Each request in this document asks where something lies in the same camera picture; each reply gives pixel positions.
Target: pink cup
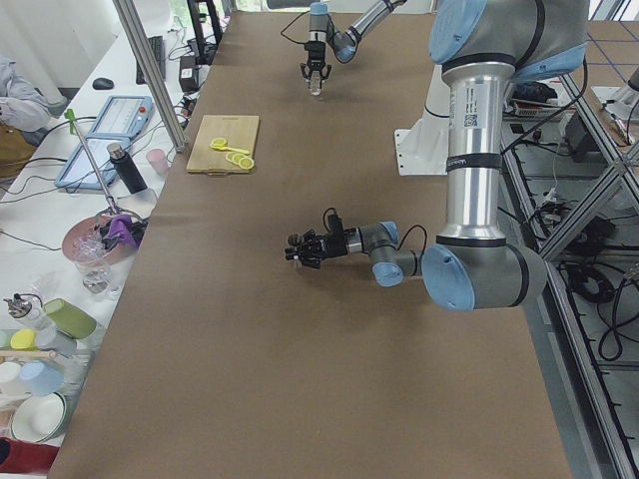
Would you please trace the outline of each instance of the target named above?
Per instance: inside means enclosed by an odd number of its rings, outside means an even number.
[[[163,150],[154,148],[147,153],[147,161],[158,175],[163,175],[169,170],[169,162]]]

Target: gray sleeve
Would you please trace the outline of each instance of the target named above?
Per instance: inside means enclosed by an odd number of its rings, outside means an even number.
[[[35,132],[49,122],[47,101],[24,77],[15,62],[0,55],[0,121],[25,132]]]

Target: metal frame pole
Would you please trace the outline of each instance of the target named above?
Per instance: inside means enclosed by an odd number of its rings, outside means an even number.
[[[107,200],[107,205],[109,205],[109,207],[107,208],[107,212],[113,215],[118,215],[122,210],[116,204],[116,200],[114,196],[111,194],[111,190],[109,190],[107,183],[104,181],[104,178],[102,178],[102,172],[100,171],[100,166],[98,165],[98,162],[93,156],[93,153],[91,152],[91,148],[89,148],[89,145],[87,144],[87,140],[84,138],[84,135],[82,135],[82,132],[80,132],[80,129],[78,128],[78,124],[76,123],[75,119],[70,119],[69,123],[71,123],[71,126],[76,131],[76,135],[78,135],[78,138],[80,139],[80,143],[82,144],[82,148],[84,148],[84,151],[87,154],[87,158],[89,159],[89,163],[91,164],[93,173],[98,179],[98,183],[100,184],[100,188],[102,189],[104,198]]]
[[[133,54],[142,68],[144,78],[151,90],[151,95],[153,95],[162,121],[167,128],[167,133],[173,142],[176,152],[182,152],[188,139],[176,118],[169,92],[167,92],[162,74],[151,52],[147,34],[144,31],[133,0],[113,0],[113,4],[118,11],[118,16],[129,39]]]

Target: black water bottle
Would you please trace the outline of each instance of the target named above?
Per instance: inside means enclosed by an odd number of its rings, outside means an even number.
[[[107,151],[113,167],[118,172],[129,193],[137,193],[147,188],[147,184],[144,182],[142,175],[140,175],[133,158],[124,151],[122,145],[112,143],[107,147]]]

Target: purple object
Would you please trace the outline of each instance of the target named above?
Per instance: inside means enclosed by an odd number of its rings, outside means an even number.
[[[109,232],[105,235],[105,239],[117,240],[117,243],[130,244],[131,246],[138,247],[140,243],[131,235],[132,226],[133,222],[129,215],[117,215],[111,218]]]

